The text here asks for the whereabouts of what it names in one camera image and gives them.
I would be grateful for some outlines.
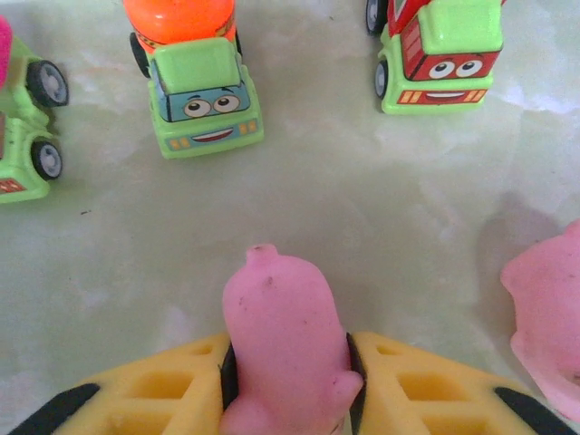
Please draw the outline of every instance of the pink pig toy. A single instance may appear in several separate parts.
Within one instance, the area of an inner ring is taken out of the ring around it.
[[[350,370],[346,332],[320,270],[272,245],[251,247],[226,285],[223,309],[239,395],[221,433],[340,433],[363,379]]]
[[[12,27],[3,15],[0,15],[0,89],[6,82],[10,50],[12,48]]]
[[[516,306],[514,354],[546,398],[580,421],[580,219],[510,261],[501,282]]]

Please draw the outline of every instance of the white floor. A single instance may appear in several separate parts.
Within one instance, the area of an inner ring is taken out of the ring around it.
[[[121,0],[0,2],[66,71],[47,199],[0,210],[0,431],[81,378],[224,328],[272,242],[327,275],[345,327],[518,378],[500,268],[580,217],[576,0],[508,0],[478,111],[378,111],[364,0],[239,0],[266,140],[166,161]]]

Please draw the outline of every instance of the toy wheel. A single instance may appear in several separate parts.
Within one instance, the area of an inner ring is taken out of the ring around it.
[[[240,56],[242,56],[242,44],[239,42],[239,34],[236,31],[236,46],[237,46],[237,52],[239,53]]]
[[[61,70],[52,62],[31,62],[26,72],[26,85],[44,107],[66,106],[69,103],[68,84]]]
[[[380,35],[387,24],[387,0],[366,0],[366,30]]]
[[[48,140],[34,142],[30,156],[34,169],[43,179],[58,179],[63,172],[61,153]]]
[[[381,100],[387,93],[387,84],[389,81],[389,65],[387,61],[380,61],[374,73],[374,91]]]
[[[130,49],[133,52],[133,57],[135,58],[135,62],[141,73],[146,77],[150,78],[149,74],[149,60],[147,59],[147,54],[145,53],[145,49],[139,43],[139,39],[137,39],[137,35],[135,32],[131,32],[129,35],[129,42],[130,42]]]

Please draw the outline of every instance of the toy truck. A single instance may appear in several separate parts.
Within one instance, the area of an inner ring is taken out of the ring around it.
[[[124,0],[130,45],[149,78],[150,113],[166,159],[264,138],[256,87],[242,64],[234,0]]]
[[[0,204],[43,198],[61,175],[61,153],[39,106],[68,102],[60,70],[13,35],[0,15]]]
[[[374,76],[390,114],[432,114],[481,105],[503,47],[506,0],[367,0],[366,27],[381,37]]]

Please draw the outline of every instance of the smiling mouth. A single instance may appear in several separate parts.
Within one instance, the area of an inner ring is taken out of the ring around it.
[[[463,97],[465,92],[428,92],[425,96],[435,102],[454,102]]]
[[[193,139],[195,142],[211,142],[213,140],[224,139],[227,136],[229,136],[230,134],[232,134],[233,131],[234,131],[234,129],[215,131],[213,133],[202,134],[201,136],[196,136],[195,138],[192,137],[191,139]]]

